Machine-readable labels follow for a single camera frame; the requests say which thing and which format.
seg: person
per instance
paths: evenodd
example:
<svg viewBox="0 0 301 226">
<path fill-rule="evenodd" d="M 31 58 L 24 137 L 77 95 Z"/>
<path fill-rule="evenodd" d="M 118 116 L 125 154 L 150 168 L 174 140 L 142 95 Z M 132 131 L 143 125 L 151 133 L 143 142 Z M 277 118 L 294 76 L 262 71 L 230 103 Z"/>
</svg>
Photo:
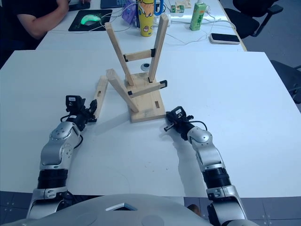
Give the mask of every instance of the person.
<svg viewBox="0 0 301 226">
<path fill-rule="evenodd" d="M 35 49 L 46 33 L 55 28 L 69 11 L 69 0 L 4 0 L 9 11 L 14 39 L 24 41 L 26 49 Z"/>
<path fill-rule="evenodd" d="M 199 209 L 199 207 L 195 204 L 191 204 L 190 206 L 187 207 L 188 209 L 190 209 L 192 212 L 194 212 L 195 214 L 201 216 L 201 210 Z"/>
</svg>

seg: laptop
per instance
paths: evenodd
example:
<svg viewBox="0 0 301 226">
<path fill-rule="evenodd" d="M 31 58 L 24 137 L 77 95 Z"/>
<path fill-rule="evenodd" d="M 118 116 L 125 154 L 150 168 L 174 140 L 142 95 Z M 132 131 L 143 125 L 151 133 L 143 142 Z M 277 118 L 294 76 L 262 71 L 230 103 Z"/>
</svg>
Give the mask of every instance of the laptop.
<svg viewBox="0 0 301 226">
<path fill-rule="evenodd" d="M 101 0 L 100 8 L 121 8 L 127 0 Z"/>
</svg>

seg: black chair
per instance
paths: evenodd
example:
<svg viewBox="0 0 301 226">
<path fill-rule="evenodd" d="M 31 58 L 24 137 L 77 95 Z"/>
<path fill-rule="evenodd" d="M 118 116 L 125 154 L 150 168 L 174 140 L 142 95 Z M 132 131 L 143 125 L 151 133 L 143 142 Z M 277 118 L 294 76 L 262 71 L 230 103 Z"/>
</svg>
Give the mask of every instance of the black chair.
<svg viewBox="0 0 301 226">
<path fill-rule="evenodd" d="M 230 21 L 235 24 L 240 38 L 244 39 L 249 35 L 256 37 L 263 30 L 272 15 L 282 12 L 283 8 L 273 5 L 278 0 L 233 0 L 233 5 L 240 12 L 225 8 Z M 262 17 L 267 13 L 260 25 L 253 17 Z"/>
<path fill-rule="evenodd" d="M 283 84 L 296 104 L 301 103 L 301 71 L 300 66 L 290 67 L 275 60 L 271 60 Z"/>
</svg>

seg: green juice carton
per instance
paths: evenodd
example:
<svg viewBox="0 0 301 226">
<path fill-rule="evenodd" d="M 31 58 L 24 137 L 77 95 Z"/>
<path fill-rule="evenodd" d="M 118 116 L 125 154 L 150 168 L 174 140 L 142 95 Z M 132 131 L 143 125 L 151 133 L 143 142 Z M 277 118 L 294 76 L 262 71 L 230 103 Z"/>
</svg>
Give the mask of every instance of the green juice carton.
<svg viewBox="0 0 301 226">
<path fill-rule="evenodd" d="M 194 4 L 193 14 L 190 23 L 190 29 L 192 31 L 197 31 L 200 29 L 205 11 L 206 4 L 203 3 L 201 0 L 198 0 L 198 2 Z"/>
</svg>

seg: smartphone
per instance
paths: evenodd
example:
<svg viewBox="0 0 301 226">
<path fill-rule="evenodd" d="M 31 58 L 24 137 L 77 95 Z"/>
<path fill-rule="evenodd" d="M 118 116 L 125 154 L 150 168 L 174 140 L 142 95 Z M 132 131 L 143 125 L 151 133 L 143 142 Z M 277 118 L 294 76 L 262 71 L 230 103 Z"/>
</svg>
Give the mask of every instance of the smartphone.
<svg viewBox="0 0 301 226">
<path fill-rule="evenodd" d="M 70 5 L 69 6 L 69 12 L 70 11 L 75 11 L 75 10 L 87 9 L 87 8 L 90 8 L 90 2 L 78 3 L 78 4 L 75 4 L 75 5 Z"/>
<path fill-rule="evenodd" d="M 210 33 L 209 39 L 213 43 L 234 44 L 234 45 L 238 45 L 240 43 L 238 37 L 232 34 Z"/>
</svg>

